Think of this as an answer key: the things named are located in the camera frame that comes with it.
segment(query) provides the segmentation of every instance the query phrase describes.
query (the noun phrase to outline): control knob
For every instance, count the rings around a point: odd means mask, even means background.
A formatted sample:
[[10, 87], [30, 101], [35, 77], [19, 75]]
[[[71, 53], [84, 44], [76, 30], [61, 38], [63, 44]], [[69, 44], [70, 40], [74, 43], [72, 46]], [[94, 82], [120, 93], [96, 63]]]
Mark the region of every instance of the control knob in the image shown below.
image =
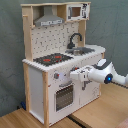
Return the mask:
[[55, 78], [55, 79], [58, 79], [58, 78], [59, 78], [59, 74], [58, 74], [58, 73], [55, 73], [55, 74], [54, 74], [54, 78]]
[[73, 67], [71, 71], [75, 71], [77, 69], [79, 69], [79, 67]]

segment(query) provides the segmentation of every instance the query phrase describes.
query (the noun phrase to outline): oven handle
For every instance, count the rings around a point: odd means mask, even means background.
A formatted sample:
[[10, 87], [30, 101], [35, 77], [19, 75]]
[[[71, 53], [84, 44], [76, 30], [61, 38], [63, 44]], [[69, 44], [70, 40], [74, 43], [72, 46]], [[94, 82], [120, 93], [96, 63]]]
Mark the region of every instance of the oven handle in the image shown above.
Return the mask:
[[66, 84], [61, 84], [61, 85], [59, 85], [59, 87], [66, 87], [66, 86], [70, 85], [71, 83], [72, 83], [72, 80], [69, 81], [69, 82], [66, 83]]

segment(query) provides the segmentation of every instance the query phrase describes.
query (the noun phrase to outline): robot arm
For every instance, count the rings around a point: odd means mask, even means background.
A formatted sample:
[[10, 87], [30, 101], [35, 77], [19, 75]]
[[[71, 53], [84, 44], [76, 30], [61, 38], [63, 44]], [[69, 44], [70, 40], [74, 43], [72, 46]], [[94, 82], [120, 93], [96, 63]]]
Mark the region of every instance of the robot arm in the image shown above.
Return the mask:
[[70, 73], [70, 78], [84, 81], [95, 81], [102, 84], [110, 82], [128, 87], [128, 75], [126, 77], [118, 75], [112, 62], [101, 59], [96, 68], [87, 65]]

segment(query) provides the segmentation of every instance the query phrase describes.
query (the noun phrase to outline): gray wall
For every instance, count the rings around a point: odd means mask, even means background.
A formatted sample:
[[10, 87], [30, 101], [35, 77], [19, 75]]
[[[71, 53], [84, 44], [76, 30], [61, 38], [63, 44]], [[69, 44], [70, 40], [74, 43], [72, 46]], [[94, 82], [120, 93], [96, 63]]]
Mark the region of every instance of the gray wall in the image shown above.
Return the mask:
[[[116, 71], [128, 73], [128, 1], [90, 0], [86, 43], [106, 48], [105, 58]], [[0, 116], [16, 110], [25, 101], [22, 59], [24, 42], [20, 4], [68, 2], [64, 0], [0, 0]]]

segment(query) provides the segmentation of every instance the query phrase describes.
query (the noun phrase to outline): wooden table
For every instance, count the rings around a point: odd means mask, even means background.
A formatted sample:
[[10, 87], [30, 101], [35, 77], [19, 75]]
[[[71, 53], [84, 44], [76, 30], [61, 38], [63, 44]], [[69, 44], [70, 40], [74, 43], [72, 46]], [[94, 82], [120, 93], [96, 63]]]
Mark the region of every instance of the wooden table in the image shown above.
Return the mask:
[[[44, 128], [37, 119], [23, 109], [0, 118], [0, 128]], [[50, 128], [81, 128], [69, 118], [64, 118]]]
[[87, 128], [115, 128], [128, 118], [128, 89], [114, 84], [101, 88], [100, 98], [71, 115]]

